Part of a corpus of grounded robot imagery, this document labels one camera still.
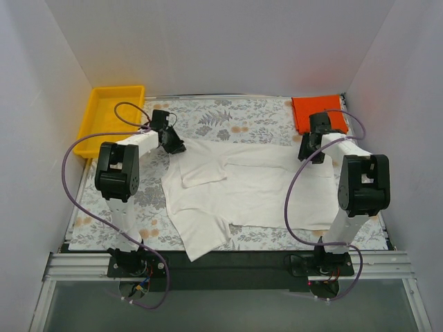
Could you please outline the white t-shirt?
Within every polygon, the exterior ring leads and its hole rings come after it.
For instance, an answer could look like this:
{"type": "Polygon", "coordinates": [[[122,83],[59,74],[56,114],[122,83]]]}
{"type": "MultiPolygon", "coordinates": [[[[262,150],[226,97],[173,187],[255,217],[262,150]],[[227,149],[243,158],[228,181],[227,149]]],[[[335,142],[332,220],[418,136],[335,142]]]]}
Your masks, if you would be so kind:
{"type": "Polygon", "coordinates": [[[327,230],[338,212],[331,158],[301,166],[298,146],[187,139],[171,155],[162,188],[190,261],[227,243],[230,225],[327,230]]]}

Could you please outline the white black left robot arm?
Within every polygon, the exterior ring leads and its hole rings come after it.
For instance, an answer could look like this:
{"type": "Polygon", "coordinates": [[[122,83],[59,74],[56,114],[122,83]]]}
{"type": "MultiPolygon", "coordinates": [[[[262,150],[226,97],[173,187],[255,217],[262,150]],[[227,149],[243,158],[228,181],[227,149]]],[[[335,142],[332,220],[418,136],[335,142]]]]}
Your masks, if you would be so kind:
{"type": "Polygon", "coordinates": [[[96,189],[111,212],[110,224],[117,228],[117,243],[108,253],[127,274],[138,277],[147,269],[136,229],[134,198],[138,191],[140,158],[161,147],[168,154],[184,152],[186,147],[174,129],[176,115],[155,109],[147,124],[137,133],[100,146],[95,175],[96,189]]]}

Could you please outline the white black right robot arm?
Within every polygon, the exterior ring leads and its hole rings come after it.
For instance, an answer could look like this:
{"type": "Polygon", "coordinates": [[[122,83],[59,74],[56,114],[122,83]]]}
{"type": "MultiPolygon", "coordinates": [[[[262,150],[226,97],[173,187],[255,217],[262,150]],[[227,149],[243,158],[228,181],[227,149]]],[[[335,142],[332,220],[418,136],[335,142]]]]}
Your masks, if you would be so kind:
{"type": "Polygon", "coordinates": [[[300,259],[307,274],[352,275],[349,245],[371,216],[390,204],[388,157],[358,147],[340,129],[333,129],[328,112],[309,116],[309,132],[302,136],[298,159],[321,164],[329,156],[341,166],[338,213],[314,250],[300,259]]]}

